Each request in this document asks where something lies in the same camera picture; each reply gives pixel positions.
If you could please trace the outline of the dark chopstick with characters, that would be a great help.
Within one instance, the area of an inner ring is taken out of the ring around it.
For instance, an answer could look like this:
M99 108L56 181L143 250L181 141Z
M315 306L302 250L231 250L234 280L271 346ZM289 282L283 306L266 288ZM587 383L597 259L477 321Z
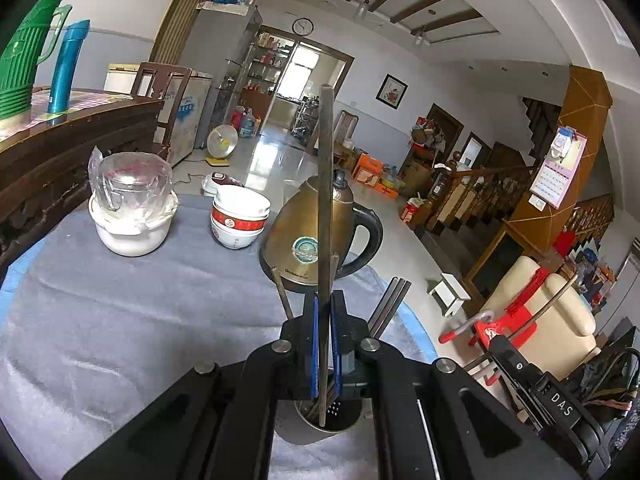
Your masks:
M332 196L333 196L333 88L320 88L318 136L318 297L319 297L319 397L318 424L326 424L329 374L329 324L332 284Z

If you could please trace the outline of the small white stool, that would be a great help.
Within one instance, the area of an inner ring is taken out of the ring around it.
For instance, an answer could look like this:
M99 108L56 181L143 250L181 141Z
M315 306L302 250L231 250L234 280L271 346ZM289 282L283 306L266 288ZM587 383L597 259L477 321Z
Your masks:
M450 273L442 274L439 282L430 290L430 295L442 305L442 314L445 316L456 315L471 300L470 294Z

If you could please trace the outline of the brass electric kettle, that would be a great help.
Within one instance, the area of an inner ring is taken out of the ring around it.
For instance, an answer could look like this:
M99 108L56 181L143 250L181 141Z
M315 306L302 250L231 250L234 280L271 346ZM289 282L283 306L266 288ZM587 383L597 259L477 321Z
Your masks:
M310 292L318 286L318 181L311 176L297 188L270 224L260 243L258 258L267 278L280 275L285 289ZM369 232L367 246L348 260L356 229ZM383 226L375 211L355 202L345 173L333 171L331 252L338 257L336 278L346 278L363 268L382 245Z

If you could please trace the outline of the white red stacked bowls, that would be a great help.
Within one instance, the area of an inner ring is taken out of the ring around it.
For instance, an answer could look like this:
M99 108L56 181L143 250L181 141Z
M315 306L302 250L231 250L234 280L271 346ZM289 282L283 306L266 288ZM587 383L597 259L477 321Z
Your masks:
M210 228L225 248L247 248L265 229L270 208L270 200L251 188L221 185L214 192Z

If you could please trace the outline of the wooden stair railing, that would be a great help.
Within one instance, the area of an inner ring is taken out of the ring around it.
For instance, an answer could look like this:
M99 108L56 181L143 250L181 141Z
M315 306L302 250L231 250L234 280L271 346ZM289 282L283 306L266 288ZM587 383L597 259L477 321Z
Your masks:
M446 229L457 231L464 224L490 223L515 209L532 180L534 166L514 166L448 171L424 230L436 235Z

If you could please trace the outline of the orange box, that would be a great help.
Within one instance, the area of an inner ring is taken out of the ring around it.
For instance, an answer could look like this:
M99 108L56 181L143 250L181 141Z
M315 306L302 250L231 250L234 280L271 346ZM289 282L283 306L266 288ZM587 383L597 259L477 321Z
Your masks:
M352 177L355 181L374 188L382 176L383 163L368 154L361 154L356 162Z

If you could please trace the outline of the grey table cloth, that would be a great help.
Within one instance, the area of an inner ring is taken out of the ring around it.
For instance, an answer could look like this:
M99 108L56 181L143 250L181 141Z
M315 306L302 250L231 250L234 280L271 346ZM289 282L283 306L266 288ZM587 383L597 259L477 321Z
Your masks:
M166 240L127 258L86 210L35 247L1 326L1 419L39 478L58 479L198 364L227 365L285 320L257 250L210 232L183 195Z

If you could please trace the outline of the white bowl with plastic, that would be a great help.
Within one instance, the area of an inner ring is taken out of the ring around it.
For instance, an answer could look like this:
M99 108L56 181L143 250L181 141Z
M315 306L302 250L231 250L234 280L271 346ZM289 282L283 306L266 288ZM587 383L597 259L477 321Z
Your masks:
M166 160L143 152L105 156L94 148L88 176L89 214L111 252L141 257L163 244L179 205Z

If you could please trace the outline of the small electric heater fan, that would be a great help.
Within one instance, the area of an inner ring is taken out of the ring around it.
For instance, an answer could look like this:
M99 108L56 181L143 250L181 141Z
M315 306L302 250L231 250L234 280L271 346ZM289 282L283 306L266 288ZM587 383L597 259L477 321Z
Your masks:
M206 141L208 155L205 161L212 167L229 167L229 157L238 144L239 136L230 125L219 125L209 133Z

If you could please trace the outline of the dark wooden side table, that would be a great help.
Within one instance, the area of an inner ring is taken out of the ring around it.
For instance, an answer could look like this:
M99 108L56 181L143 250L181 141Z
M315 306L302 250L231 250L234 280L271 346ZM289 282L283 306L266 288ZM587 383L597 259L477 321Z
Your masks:
M69 112L1 142L1 273L90 195L88 160L153 153L163 102L125 98Z

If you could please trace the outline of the white chest freezer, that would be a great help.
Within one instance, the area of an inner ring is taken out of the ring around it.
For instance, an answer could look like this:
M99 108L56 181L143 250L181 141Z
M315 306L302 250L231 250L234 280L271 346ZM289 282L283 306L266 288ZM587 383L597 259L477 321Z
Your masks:
M108 66L104 89L117 93L130 93L137 77L139 64L118 64L112 63ZM180 75L171 79L164 97L164 106L158 115L158 126L154 133L153 142L166 148L166 159L171 166L176 166L178 162L187 158L195 146L198 124L205 101L212 85L212 76L194 70L191 73L189 83L186 85L180 105L177 107L175 121L172 123L172 130L167 142L164 141L166 129L162 122L168 124L169 118L174 108L175 96L181 84Z

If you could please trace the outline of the grey refrigerator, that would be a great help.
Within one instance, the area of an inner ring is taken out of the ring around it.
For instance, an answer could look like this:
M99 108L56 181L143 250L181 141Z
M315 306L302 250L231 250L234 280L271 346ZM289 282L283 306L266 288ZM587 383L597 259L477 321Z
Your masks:
M242 14L198 9L180 64L212 76L198 123L194 148L205 148L209 131L226 124L239 104L247 74L248 51L262 24L257 6L241 6Z

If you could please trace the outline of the green thermos jug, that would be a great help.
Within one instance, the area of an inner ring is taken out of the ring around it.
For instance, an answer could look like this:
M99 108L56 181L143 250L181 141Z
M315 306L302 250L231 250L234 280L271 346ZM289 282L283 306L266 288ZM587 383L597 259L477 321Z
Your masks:
M38 0L17 27L1 55L2 122L32 107L37 68L53 53L70 10L62 0Z

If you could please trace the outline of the framed wall picture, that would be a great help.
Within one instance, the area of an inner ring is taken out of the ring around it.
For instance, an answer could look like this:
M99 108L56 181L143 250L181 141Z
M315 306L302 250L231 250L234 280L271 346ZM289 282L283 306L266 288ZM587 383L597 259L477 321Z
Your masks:
M397 110L407 89L408 84L391 74L387 74L378 89L375 99Z

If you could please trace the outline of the wall clock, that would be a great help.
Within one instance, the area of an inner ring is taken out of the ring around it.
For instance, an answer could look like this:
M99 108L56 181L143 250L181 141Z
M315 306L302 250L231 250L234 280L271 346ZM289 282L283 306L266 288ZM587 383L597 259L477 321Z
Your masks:
M314 32L314 22L310 18L296 18L292 23L292 32L299 37L310 36Z

